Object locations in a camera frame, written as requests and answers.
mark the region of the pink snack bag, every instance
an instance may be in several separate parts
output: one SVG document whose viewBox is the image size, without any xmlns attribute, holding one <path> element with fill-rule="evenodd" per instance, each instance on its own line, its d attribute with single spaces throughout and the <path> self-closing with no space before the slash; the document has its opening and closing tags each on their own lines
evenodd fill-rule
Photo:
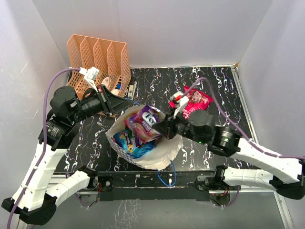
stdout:
<svg viewBox="0 0 305 229">
<path fill-rule="evenodd" d="M 190 87 L 184 86 L 184 91 L 187 91 Z M 192 89 L 187 95 L 189 102 L 183 110 L 183 117 L 188 119 L 190 113 L 196 110 L 205 110 L 213 99 L 205 93 Z"/>
</svg>

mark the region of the candy wrapper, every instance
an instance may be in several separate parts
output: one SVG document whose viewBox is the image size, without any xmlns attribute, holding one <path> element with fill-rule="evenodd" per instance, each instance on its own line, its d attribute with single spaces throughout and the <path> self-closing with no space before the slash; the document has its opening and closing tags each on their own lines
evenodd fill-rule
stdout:
<svg viewBox="0 0 305 229">
<path fill-rule="evenodd" d="M 142 157 L 156 147 L 154 141 L 144 144 L 130 129 L 116 133 L 113 138 L 133 159 Z"/>
<path fill-rule="evenodd" d="M 144 143 L 161 137 L 152 125 L 160 121 L 159 112 L 146 105 L 137 114 L 127 118 L 124 122 L 134 134 Z"/>
<path fill-rule="evenodd" d="M 184 86 L 184 90 L 187 91 L 190 87 Z M 191 112 L 196 110 L 205 110 L 213 99 L 205 93 L 192 89 L 187 95 L 189 102 L 183 110 L 183 117 L 188 119 Z"/>
</svg>

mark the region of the black marble surface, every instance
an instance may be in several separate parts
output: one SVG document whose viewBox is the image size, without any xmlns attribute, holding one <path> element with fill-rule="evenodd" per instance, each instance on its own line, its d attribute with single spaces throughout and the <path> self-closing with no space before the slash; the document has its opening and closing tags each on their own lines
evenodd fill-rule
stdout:
<svg viewBox="0 0 305 229">
<path fill-rule="evenodd" d="M 190 86 L 199 77 L 207 77 L 224 112 L 251 136 L 230 67 L 149 68 L 131 71 L 138 82 L 134 100 L 162 111 L 168 110 L 170 96 L 179 90 L 184 91 L 184 85 Z M 197 89 L 211 95 L 204 83 L 199 83 Z M 228 121 L 219 115 L 215 103 L 209 105 L 207 112 L 217 117 L 216 124 L 231 127 Z M 74 172 L 83 165 L 90 166 L 98 172 L 143 171 L 119 158 L 111 148 L 105 132 L 114 121 L 115 118 L 100 115 L 82 121 L 79 134 L 58 164 L 56 172 Z M 174 164 L 177 171 L 214 170 L 217 165 L 252 168 L 248 163 L 214 155 L 207 151 L 205 146 L 186 138 L 183 139 L 183 146 Z"/>
</svg>

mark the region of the white enclosure wall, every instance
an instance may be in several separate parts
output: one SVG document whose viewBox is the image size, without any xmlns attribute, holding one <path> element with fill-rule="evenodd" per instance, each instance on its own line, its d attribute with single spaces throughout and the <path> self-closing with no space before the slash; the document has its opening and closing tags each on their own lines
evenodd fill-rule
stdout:
<svg viewBox="0 0 305 229">
<path fill-rule="evenodd" d="M 127 42 L 132 67 L 239 62 L 271 0 L 33 0 L 67 64 L 72 34 Z"/>
<path fill-rule="evenodd" d="M 44 92 L 66 64 L 31 0 L 0 0 L 0 5 L 2 202 L 16 192 L 30 166 L 42 129 Z M 53 88 L 65 82 L 63 77 Z M 0 228 L 6 228 L 8 216 L 0 208 Z"/>
<path fill-rule="evenodd" d="M 304 156 L 305 4 L 271 5 L 242 61 L 239 76 L 260 143 Z M 304 228 L 305 199 L 287 199 L 296 229 Z"/>
</svg>

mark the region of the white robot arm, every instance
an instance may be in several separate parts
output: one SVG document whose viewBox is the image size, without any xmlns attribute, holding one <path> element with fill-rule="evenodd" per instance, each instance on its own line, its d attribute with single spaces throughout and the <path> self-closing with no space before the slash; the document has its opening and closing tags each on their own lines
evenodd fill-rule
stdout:
<svg viewBox="0 0 305 229">
<path fill-rule="evenodd" d="M 213 116 L 202 110 L 192 112 L 189 120 L 185 120 L 181 111 L 188 102 L 187 97 L 175 101 L 175 98 L 181 98 L 181 95 L 182 93 L 174 95 L 173 109 L 168 112 L 164 121 L 153 126 L 154 129 L 166 138 L 171 139 L 180 134 L 200 144 L 207 144 L 208 150 L 215 154 L 243 160 L 260 168 L 250 170 L 217 166 L 214 176 L 198 181 L 199 186 L 205 190 L 240 185 L 264 187 L 292 199 L 301 199 L 305 195 L 304 160 L 263 154 L 232 129 L 216 126 Z M 3 201 L 2 207 L 11 212 L 16 200 L 22 197 L 14 213 L 20 214 L 20 219 L 28 224 L 44 225 L 68 197 L 81 189 L 94 188 L 93 182 L 97 173 L 87 167 L 81 167 L 72 176 L 51 188 L 47 186 L 61 157 L 78 133 L 75 126 L 77 122 L 101 111 L 106 115 L 116 114 L 130 104 L 130 101 L 111 94 L 103 85 L 98 92 L 88 89 L 81 101 L 71 87 L 64 86 L 56 90 L 51 100 L 52 110 L 47 119 L 46 153 L 40 165 L 36 167 L 43 148 L 44 139 L 41 132 L 34 159 L 22 185 L 13 197 Z M 35 173 L 26 186 L 33 169 Z"/>
</svg>

